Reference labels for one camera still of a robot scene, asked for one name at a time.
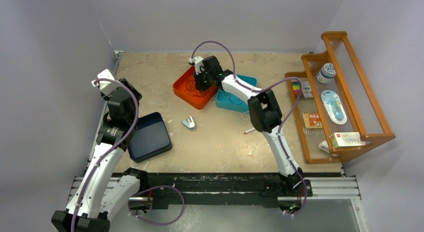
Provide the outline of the orange plastic tray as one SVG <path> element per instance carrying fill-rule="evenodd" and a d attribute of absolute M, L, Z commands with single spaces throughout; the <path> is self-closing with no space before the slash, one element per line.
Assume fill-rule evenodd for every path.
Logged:
<path fill-rule="evenodd" d="M 173 84 L 173 92 L 176 96 L 187 102 L 194 108 L 201 110 L 218 92 L 218 88 L 210 87 L 206 91 L 196 89 L 194 80 L 195 68 L 189 67 Z"/>

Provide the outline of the teal plastic tray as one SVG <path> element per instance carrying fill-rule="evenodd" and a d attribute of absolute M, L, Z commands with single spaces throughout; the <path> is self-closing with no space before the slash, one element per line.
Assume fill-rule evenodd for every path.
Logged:
<path fill-rule="evenodd" d="M 238 78 L 252 86 L 257 85 L 257 79 L 254 77 L 238 75 Z M 245 113 L 249 111 L 247 103 L 245 103 L 242 99 L 240 99 L 239 97 L 235 96 L 232 93 L 228 93 L 221 89 L 219 89 L 216 94 L 215 105 L 218 108 L 241 112 L 241 113 Z"/>

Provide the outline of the small white stapler remover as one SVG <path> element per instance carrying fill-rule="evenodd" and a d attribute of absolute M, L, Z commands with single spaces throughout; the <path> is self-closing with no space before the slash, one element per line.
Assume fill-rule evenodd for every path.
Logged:
<path fill-rule="evenodd" d="M 192 116 L 189 116 L 187 119 L 183 120 L 181 123 L 189 130 L 194 130 L 196 128 L 196 124 Z"/>

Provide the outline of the dark blue plastic tray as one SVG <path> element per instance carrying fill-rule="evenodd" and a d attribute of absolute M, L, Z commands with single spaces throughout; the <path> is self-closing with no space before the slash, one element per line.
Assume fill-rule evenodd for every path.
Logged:
<path fill-rule="evenodd" d="M 133 162 L 141 163 L 172 148 L 173 144 L 159 112 L 138 119 L 135 134 L 128 146 L 129 157 Z"/>

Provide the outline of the white orange marker pen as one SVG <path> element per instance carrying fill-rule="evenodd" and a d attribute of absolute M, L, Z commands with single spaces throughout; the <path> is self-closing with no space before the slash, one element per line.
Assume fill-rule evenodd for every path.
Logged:
<path fill-rule="evenodd" d="M 252 133 L 252 132 L 254 132 L 254 131 L 256 131 L 256 129 L 255 129 L 255 128 L 251 128 L 251 129 L 249 129 L 249 130 L 246 130 L 246 131 L 244 132 L 244 135 L 247 135 L 247 134 Z"/>

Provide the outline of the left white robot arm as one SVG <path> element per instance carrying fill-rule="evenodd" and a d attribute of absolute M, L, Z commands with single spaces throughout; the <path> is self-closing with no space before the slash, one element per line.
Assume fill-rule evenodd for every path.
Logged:
<path fill-rule="evenodd" d="M 108 231 L 112 216 L 100 206 L 107 184 L 134 133 L 141 93 L 125 78 L 94 80 L 94 86 L 109 82 L 117 87 L 102 92 L 108 112 L 98 131 L 96 148 L 82 184 L 64 211 L 54 212 L 51 222 L 58 231 Z"/>

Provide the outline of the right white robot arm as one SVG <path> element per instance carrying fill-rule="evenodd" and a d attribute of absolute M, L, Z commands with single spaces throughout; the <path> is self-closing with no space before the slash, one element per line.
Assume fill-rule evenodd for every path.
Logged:
<path fill-rule="evenodd" d="M 241 80 L 233 71 L 223 70 L 215 56 L 192 57 L 194 79 L 199 90 L 211 86 L 236 95 L 247 103 L 250 122 L 267 140 L 277 163 L 281 190 L 293 195 L 306 182 L 301 168 L 294 159 L 283 133 L 283 114 L 272 89 L 260 89 Z"/>

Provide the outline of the coloured marker set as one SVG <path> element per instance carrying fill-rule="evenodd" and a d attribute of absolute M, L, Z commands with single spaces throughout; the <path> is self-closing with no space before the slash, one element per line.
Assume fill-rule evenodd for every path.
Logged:
<path fill-rule="evenodd" d="M 293 81 L 291 82 L 291 88 L 295 97 L 300 98 L 312 98 L 313 93 L 309 81 Z"/>

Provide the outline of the blue white jar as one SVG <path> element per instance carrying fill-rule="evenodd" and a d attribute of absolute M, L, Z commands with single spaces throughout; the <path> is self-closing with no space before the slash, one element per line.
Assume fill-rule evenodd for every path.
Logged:
<path fill-rule="evenodd" d="M 334 65 L 332 63 L 325 63 L 317 73 L 316 78 L 322 84 L 328 84 L 334 79 L 336 74 Z"/>

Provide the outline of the blue blister pack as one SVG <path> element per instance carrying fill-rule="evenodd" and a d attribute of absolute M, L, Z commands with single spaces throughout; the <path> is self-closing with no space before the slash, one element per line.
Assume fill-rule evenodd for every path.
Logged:
<path fill-rule="evenodd" d="M 332 90 L 324 90 L 320 97 L 330 120 L 337 125 L 345 124 L 347 115 L 339 95 Z"/>

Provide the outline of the white stapler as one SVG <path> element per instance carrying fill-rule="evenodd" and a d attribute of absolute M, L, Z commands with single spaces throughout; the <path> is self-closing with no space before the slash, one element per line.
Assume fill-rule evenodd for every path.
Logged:
<path fill-rule="evenodd" d="M 323 142 L 321 142 L 320 144 L 319 144 L 319 149 L 321 149 L 322 151 L 324 151 L 324 152 L 326 152 L 326 153 L 328 153 L 329 155 L 331 155 L 331 156 L 336 156 L 335 154 L 332 154 L 331 152 L 330 152 L 330 149 L 329 149 L 329 146 L 328 146 L 328 143 L 327 143 L 327 141 L 323 141 Z"/>

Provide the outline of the wooden shelf rack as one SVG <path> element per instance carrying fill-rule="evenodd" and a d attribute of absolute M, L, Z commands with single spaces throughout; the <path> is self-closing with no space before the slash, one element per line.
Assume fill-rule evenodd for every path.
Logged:
<path fill-rule="evenodd" d="M 312 98 L 299 100 L 294 116 L 307 164 L 349 162 L 394 139 L 395 134 L 384 116 L 347 33 L 328 31 L 321 35 L 321 39 L 326 47 L 324 52 L 302 55 L 304 71 L 285 74 L 286 77 L 309 81 L 313 93 Z M 325 63 L 332 63 L 336 70 L 336 76 L 328 84 L 317 80 L 317 73 Z M 332 90 L 339 95 L 347 115 L 345 124 L 337 125 L 330 120 L 321 100 L 321 92 L 324 90 Z M 322 128 L 305 128 L 303 112 L 318 112 Z M 329 136 L 335 132 L 359 132 L 361 141 L 366 145 L 333 148 Z M 336 156 L 319 149 L 319 144 L 323 141 L 327 141 L 330 152 Z"/>

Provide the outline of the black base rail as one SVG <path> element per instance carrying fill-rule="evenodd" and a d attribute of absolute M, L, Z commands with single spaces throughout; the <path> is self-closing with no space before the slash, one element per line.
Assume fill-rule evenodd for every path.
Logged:
<path fill-rule="evenodd" d="M 293 188 L 279 173 L 146 173 L 138 175 L 139 197 L 153 209 L 170 205 L 259 205 L 298 210 L 313 196 L 310 180 L 295 180 Z"/>

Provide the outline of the aluminium frame rails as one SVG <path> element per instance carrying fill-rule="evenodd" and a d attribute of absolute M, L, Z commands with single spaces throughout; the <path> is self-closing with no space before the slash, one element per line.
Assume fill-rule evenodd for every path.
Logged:
<path fill-rule="evenodd" d="M 353 214 L 357 220 L 359 231 L 368 231 L 365 215 L 362 212 L 360 204 L 361 195 L 359 186 L 355 177 L 335 177 L 331 174 L 312 173 L 308 174 L 305 179 L 310 180 L 313 190 L 313 196 L 305 198 L 305 200 L 349 200 L 353 206 Z M 147 197 L 139 197 L 136 192 L 136 185 L 133 179 L 122 173 L 113 174 L 109 180 L 104 195 L 101 200 L 100 207 L 108 208 L 112 203 L 112 197 L 123 194 L 123 201 L 147 201 Z"/>

